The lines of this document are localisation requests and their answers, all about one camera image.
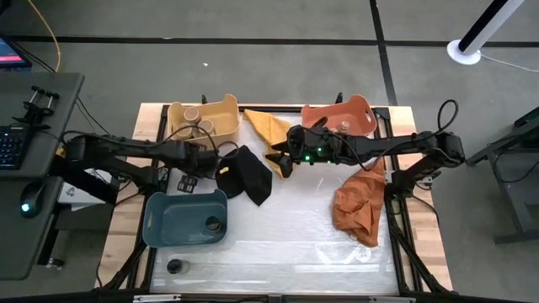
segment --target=plastic wrap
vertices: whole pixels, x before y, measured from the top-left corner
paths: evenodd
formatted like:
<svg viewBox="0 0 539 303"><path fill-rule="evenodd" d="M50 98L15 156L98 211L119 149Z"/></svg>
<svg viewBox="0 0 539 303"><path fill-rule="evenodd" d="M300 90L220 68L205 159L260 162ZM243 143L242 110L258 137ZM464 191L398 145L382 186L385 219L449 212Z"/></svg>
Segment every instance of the plastic wrap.
<svg viewBox="0 0 539 303"><path fill-rule="evenodd" d="M299 114L275 116L301 123ZM237 143L263 158L266 145L246 120L241 121ZM221 154L231 149L223 147ZM260 207L245 193L228 200L227 234L221 241L157 250L151 292L396 294L385 211L378 247L365 247L332 224L334 191L358 169L302 164L288 179L273 174L271 196ZM172 171L168 194L180 194L176 186L182 174ZM215 188L215 181L204 179L195 193ZM190 270L169 274L166 267L173 258L189 261Z"/></svg>

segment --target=tan plastic bin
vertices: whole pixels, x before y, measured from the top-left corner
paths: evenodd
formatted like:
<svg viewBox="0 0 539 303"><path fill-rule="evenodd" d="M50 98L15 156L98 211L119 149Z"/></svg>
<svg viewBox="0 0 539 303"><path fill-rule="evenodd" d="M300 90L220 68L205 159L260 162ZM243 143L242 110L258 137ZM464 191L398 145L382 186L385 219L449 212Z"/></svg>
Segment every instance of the tan plastic bin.
<svg viewBox="0 0 539 303"><path fill-rule="evenodd" d="M184 111L187 108L187 106L183 106L180 102L170 104L168 107L167 136L185 123ZM211 138L216 143L216 146L225 141L236 142L240 123L236 97L226 94L221 102L201 104L197 105L196 108L199 110L203 120L213 122L215 134ZM180 138L173 136L172 139L179 140ZM210 140L207 137L188 139L186 141L199 143L207 146L208 149L212 149Z"/></svg>

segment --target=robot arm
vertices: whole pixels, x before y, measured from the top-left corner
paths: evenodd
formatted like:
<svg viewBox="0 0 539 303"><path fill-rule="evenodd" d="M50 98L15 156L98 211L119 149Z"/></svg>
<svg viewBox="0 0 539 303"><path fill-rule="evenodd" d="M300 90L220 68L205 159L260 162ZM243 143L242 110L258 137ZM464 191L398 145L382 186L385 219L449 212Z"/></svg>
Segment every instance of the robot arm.
<svg viewBox="0 0 539 303"><path fill-rule="evenodd" d="M87 168L101 169L112 175L123 175L144 193L160 190L158 168L138 167L118 156L140 157L157 160L167 168L177 168L198 178L206 178L214 173L218 156L216 151L206 150L205 146L186 141L150 142L82 134L72 138L65 146L64 165L71 171ZM81 189L84 184L74 184Z"/></svg>
<svg viewBox="0 0 539 303"><path fill-rule="evenodd" d="M452 133L424 131L410 136L370 139L333 133L325 127L304 128L293 126L286 134L287 140L272 146L279 151L266 157L279 164L285 178L290 177L293 164L329 162L346 165L362 165L376 157L423 153L420 161L404 171L391 174L391 184L400 193L411 193L415 183L433 176L442 167L457 167L465 156L461 139Z"/></svg>

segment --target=white stand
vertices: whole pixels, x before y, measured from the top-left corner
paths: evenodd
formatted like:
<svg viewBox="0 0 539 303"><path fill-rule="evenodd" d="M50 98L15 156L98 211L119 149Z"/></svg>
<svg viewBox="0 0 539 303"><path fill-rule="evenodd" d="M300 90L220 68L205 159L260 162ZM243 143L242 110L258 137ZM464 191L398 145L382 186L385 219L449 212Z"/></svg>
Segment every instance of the white stand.
<svg viewBox="0 0 539 303"><path fill-rule="evenodd" d="M478 63L481 60L479 49L523 2L524 0L493 0L462 40L449 43L449 57L463 65Z"/></svg>
<svg viewBox="0 0 539 303"><path fill-rule="evenodd" d="M471 55L464 55L461 50L458 49L460 40L453 40L447 45L447 54L454 61L461 63L462 65L473 65L481 60L481 51L477 50Z"/></svg>

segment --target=black cloth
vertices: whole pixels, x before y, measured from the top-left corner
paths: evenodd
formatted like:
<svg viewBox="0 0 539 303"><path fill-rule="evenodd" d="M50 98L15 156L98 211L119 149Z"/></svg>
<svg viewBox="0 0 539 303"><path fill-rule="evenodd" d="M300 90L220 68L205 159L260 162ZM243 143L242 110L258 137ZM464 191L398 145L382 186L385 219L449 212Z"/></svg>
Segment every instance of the black cloth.
<svg viewBox="0 0 539 303"><path fill-rule="evenodd" d="M246 146L224 156L216 172L217 187L229 199L245 190L258 206L271 194L271 177L271 171Z"/></svg>

